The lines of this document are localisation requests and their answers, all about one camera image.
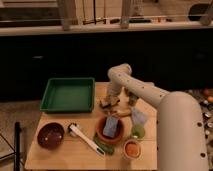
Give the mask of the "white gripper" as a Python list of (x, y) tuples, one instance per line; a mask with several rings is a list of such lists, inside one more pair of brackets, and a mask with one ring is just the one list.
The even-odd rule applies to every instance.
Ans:
[(106, 97), (105, 101), (107, 104), (111, 104), (112, 105), (117, 105), (120, 102), (120, 99), (117, 97), (120, 95), (122, 90), (122, 86), (115, 83), (115, 82), (110, 82), (107, 86), (107, 95), (108, 96), (113, 96), (112, 100), (111, 97)]

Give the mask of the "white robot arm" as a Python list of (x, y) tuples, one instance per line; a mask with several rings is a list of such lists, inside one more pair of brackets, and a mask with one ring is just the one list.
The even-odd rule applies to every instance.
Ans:
[(157, 171), (209, 171), (202, 111), (182, 91), (166, 91), (131, 76), (124, 63), (108, 70), (107, 96), (128, 89), (157, 110)]

